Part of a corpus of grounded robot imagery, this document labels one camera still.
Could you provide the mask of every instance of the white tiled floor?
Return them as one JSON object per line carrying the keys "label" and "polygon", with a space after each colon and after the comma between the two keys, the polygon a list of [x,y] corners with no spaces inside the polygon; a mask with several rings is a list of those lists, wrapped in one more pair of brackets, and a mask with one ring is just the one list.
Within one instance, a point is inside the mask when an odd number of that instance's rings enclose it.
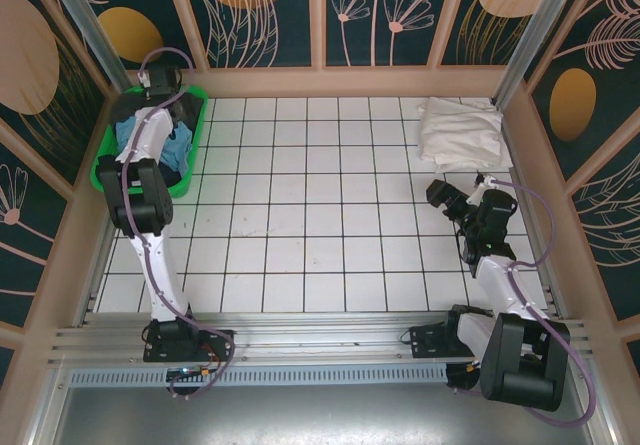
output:
{"label": "white tiled floor", "polygon": [[[192,309],[488,307],[458,258],[452,224],[425,197],[435,178],[470,193],[475,173],[434,174],[419,159],[416,107],[422,101],[211,100],[196,174],[187,195],[175,200],[171,224]],[[502,172],[497,176],[508,180]],[[519,212],[509,234],[518,257],[531,259]],[[522,275],[544,304],[537,273]],[[117,238],[97,310],[148,313],[143,288],[131,245]]]}

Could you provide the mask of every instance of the white cloth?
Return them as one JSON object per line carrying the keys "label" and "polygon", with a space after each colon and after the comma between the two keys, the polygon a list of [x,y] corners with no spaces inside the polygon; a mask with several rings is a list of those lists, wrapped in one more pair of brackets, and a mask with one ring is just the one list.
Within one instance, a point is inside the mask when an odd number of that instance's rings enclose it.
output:
{"label": "white cloth", "polygon": [[500,130],[502,114],[493,106],[461,105],[428,98],[420,107],[420,158],[439,173],[512,166]]}

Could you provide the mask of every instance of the green plastic tray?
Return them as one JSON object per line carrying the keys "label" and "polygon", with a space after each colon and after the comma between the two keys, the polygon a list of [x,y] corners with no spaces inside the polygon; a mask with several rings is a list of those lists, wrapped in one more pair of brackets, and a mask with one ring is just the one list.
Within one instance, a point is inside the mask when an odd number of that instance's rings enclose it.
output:
{"label": "green plastic tray", "polygon": [[[133,87],[126,91],[126,93],[141,93],[142,87]],[[187,157],[187,164],[189,165],[189,169],[187,170],[187,174],[182,177],[175,185],[169,187],[169,195],[173,198],[180,198],[184,196],[189,190],[189,184],[191,183],[191,176],[193,175],[193,166],[196,163],[196,156],[198,155],[198,144],[200,143],[200,135],[202,135],[202,129],[204,128],[204,114],[207,108],[207,93],[199,87],[191,86],[187,89],[187,92],[195,95],[198,98],[204,99],[204,104],[202,105],[202,109],[200,110],[200,117],[198,118],[198,125],[196,126],[196,133],[193,138],[193,146],[191,147],[191,151],[189,152],[189,156]],[[102,142],[100,142],[100,148],[98,149],[98,154],[96,155],[95,160],[93,161],[93,166],[91,167],[91,183],[93,186],[104,192],[104,188],[102,187],[102,183],[98,180],[96,176],[96,167],[98,166],[98,159],[103,155],[118,155],[118,142],[116,141],[116,136],[113,133],[113,127],[111,124],[107,127],[104,132],[104,136],[102,137]],[[129,193],[142,193],[142,189],[140,187],[132,187],[129,189]]]}

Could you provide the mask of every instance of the purple cable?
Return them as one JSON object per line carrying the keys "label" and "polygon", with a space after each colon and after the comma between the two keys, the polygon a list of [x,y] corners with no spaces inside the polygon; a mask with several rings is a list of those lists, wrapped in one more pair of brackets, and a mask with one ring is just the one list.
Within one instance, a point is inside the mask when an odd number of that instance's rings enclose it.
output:
{"label": "purple cable", "polygon": [[540,325],[542,325],[542,327],[547,331],[547,333],[549,333],[549,335],[551,335],[555,340],[558,341],[558,343],[560,343],[562,348],[569,354],[571,359],[578,366],[587,384],[587,390],[589,391],[589,404],[587,405],[587,410],[584,412],[584,415],[582,415],[582,417],[576,420],[565,422],[562,420],[556,420],[554,418],[543,415],[537,410],[534,410],[531,408],[526,408],[525,410],[527,410],[531,415],[542,420],[543,422],[556,427],[571,428],[571,427],[578,427],[580,425],[584,425],[591,419],[591,417],[593,416],[593,413],[596,410],[596,387],[593,383],[593,378],[591,377],[591,374],[587,369],[587,364],[584,362],[584,360],[578,354],[578,352],[576,352],[573,348],[571,348],[571,345],[569,345],[569,343],[564,338],[562,338],[562,336],[560,336],[560,334],[557,331],[555,331],[551,327],[551,325],[549,325],[547,321],[544,318],[542,318],[542,316],[538,312],[536,312],[536,310],[531,306],[531,304],[525,298],[524,293],[522,293],[522,290],[520,290],[520,287],[518,287],[515,277],[513,276],[513,271],[519,265],[529,267],[529,268],[536,268],[538,267],[538,265],[544,262],[551,254],[551,249],[553,248],[553,245],[555,244],[555,240],[556,240],[556,223],[553,218],[551,207],[540,194],[538,194],[534,190],[531,190],[528,187],[524,187],[522,185],[517,185],[515,183],[510,183],[510,182],[503,182],[502,180],[494,180],[493,183],[495,183],[496,185],[506,185],[508,187],[517,188],[519,190],[522,190],[524,192],[527,192],[533,195],[538,200],[540,200],[542,205],[544,205],[544,208],[547,210],[547,213],[549,214],[549,218],[551,219],[551,239],[549,240],[549,245],[547,246],[547,249],[545,250],[545,252],[534,263],[527,263],[522,261],[515,261],[511,263],[507,268],[507,276],[509,277],[509,283],[511,283],[511,287],[513,288],[514,293],[516,294],[518,299],[525,304],[524,308],[531,314],[533,318],[535,318],[538,321],[538,323],[540,323]]}
{"label": "purple cable", "polygon": [[[149,59],[152,56],[154,56],[157,53],[161,53],[161,52],[174,52],[174,53],[177,53],[178,55],[182,56],[187,61],[187,64],[189,65],[189,75],[193,76],[194,69],[193,69],[193,63],[191,62],[191,59],[182,50],[179,50],[179,49],[173,48],[173,47],[160,47],[160,48],[157,48],[157,49],[149,52],[147,54],[147,56],[144,57],[144,60],[142,61],[142,65],[140,65],[140,70],[138,71],[138,73],[142,73],[144,71],[145,67],[147,66],[147,62],[149,61]],[[192,394],[184,395],[184,396],[183,395],[178,395],[178,393],[174,389],[174,384],[180,378],[180,376],[178,375],[178,376],[176,376],[176,378],[171,380],[171,382],[169,383],[169,390],[171,391],[171,394],[173,395],[173,398],[181,397],[184,400],[189,400],[189,398],[196,398],[199,395],[202,395],[203,393],[205,393],[206,391],[211,389],[211,387],[213,387],[213,385],[220,379],[220,377],[222,376],[224,371],[227,369],[227,367],[231,363],[231,360],[233,359],[233,356],[234,356],[235,350],[236,350],[236,346],[235,346],[235,343],[233,342],[233,339],[229,335],[227,335],[226,333],[224,333],[224,332],[222,332],[220,330],[217,330],[215,328],[208,327],[206,325],[202,325],[202,324],[198,323],[197,321],[195,321],[194,319],[192,319],[190,317],[187,317],[186,315],[180,313],[164,297],[164,293],[160,290],[160,287],[158,287],[158,283],[156,282],[156,279],[153,276],[153,270],[151,269],[151,252],[149,250],[151,245],[149,244],[147,239],[144,238],[144,236],[140,233],[140,230],[138,229],[138,226],[136,225],[135,219],[133,218],[133,211],[131,210],[131,200],[129,198],[129,184],[128,184],[128,180],[127,180],[128,173],[129,173],[129,165],[131,163],[131,159],[133,158],[134,154],[136,153],[136,147],[138,146],[138,141],[140,140],[140,136],[142,134],[142,130],[147,125],[147,123],[149,123],[149,119],[157,111],[163,109],[167,105],[170,105],[173,102],[175,102],[176,100],[178,100],[182,95],[185,94],[186,91],[187,91],[186,87],[183,88],[182,90],[178,91],[178,93],[176,93],[174,96],[170,97],[169,99],[167,99],[164,102],[162,102],[160,105],[157,105],[153,109],[151,109],[151,111],[149,111],[149,113],[147,113],[145,115],[145,117],[142,119],[142,123],[140,124],[140,127],[138,127],[138,130],[136,131],[135,135],[133,136],[133,141],[131,142],[131,152],[129,152],[129,155],[127,155],[127,158],[125,159],[124,164],[122,165],[121,184],[122,184],[122,196],[123,196],[123,199],[124,199],[124,209],[125,209],[125,212],[126,212],[126,215],[127,215],[127,220],[129,221],[129,226],[131,227],[131,231],[133,232],[133,234],[142,242],[142,246],[143,246],[143,249],[144,249],[144,262],[145,262],[145,266],[147,268],[147,275],[149,276],[149,282],[151,283],[151,287],[153,288],[153,291],[156,293],[158,298],[160,298],[160,301],[162,302],[162,304],[165,307],[167,307],[167,309],[171,313],[173,313],[177,317],[179,317],[182,320],[184,320],[185,322],[187,322],[189,325],[194,327],[196,330],[204,330],[206,332],[209,332],[212,335],[216,335],[216,336],[218,336],[220,338],[223,338],[230,345],[229,358],[227,359],[227,361],[218,369],[218,371],[215,373],[215,376],[209,380],[209,383],[207,383],[206,385],[200,387],[198,390],[196,390]]]}

